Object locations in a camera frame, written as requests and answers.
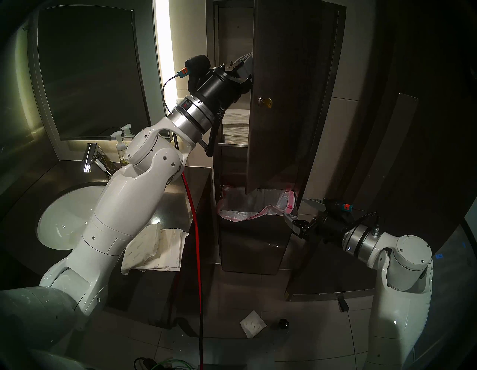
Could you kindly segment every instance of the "faucet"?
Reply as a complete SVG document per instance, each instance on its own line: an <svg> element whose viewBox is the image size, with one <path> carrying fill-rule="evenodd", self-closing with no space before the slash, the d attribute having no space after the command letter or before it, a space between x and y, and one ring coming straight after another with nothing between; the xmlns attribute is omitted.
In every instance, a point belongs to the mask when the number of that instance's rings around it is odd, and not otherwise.
<svg viewBox="0 0 477 370"><path fill-rule="evenodd" d="M109 159L98 143L88 143L86 146L81 162L82 171L91 172L93 162L106 173L108 180L118 170L118 167Z"/></svg>

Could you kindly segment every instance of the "pump dispenser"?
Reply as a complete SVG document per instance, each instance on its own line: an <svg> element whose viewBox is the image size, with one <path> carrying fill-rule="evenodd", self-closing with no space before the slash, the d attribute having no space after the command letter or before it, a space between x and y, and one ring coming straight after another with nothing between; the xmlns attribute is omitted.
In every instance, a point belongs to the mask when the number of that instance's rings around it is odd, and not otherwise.
<svg viewBox="0 0 477 370"><path fill-rule="evenodd" d="M124 131L124 137L134 137L133 134L131 134L131 124L128 123L126 126L121 127L121 129Z"/></svg>
<svg viewBox="0 0 477 370"><path fill-rule="evenodd" d="M121 162L121 167L124 167L128 164L127 161L124 159L124 155L126 154L127 145L126 145L125 142L123 142L123 138L121 137L122 134L123 134L122 131L116 131L111 135L111 137L115 137L117 142L118 142L116 144L116 150L118 151L119 161Z"/></svg>

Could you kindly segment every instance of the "mirror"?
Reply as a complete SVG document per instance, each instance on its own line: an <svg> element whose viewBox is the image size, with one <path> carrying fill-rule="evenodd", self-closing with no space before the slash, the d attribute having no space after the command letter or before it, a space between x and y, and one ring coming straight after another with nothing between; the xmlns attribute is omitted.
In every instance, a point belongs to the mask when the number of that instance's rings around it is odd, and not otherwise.
<svg viewBox="0 0 477 370"><path fill-rule="evenodd" d="M136 53L134 11L60 6L40 11L38 55L61 140L110 137L150 125Z"/></svg>
<svg viewBox="0 0 477 370"><path fill-rule="evenodd" d="M80 3L50 1L32 23L39 108L62 141L136 134L164 116L152 3Z"/></svg>

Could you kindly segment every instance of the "brass knob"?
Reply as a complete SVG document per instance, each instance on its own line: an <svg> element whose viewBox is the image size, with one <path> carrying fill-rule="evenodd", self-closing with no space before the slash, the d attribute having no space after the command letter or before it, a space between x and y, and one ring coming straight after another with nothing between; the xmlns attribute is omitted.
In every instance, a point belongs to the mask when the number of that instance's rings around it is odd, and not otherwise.
<svg viewBox="0 0 477 370"><path fill-rule="evenodd" d="M259 97L259 106L265 106L266 108L271 108L273 102L270 98Z"/></svg>

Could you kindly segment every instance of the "pink trash bag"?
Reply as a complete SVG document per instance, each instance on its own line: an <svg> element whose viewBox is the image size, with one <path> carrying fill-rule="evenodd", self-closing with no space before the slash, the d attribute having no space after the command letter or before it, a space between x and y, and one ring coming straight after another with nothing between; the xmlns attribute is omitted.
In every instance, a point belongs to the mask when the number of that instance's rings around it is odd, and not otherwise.
<svg viewBox="0 0 477 370"><path fill-rule="evenodd" d="M222 199L217 204L217 214L223 219L239 222L272 214L291 213L295 194L291 190L255 189L245 195L245 188L222 188Z"/></svg>

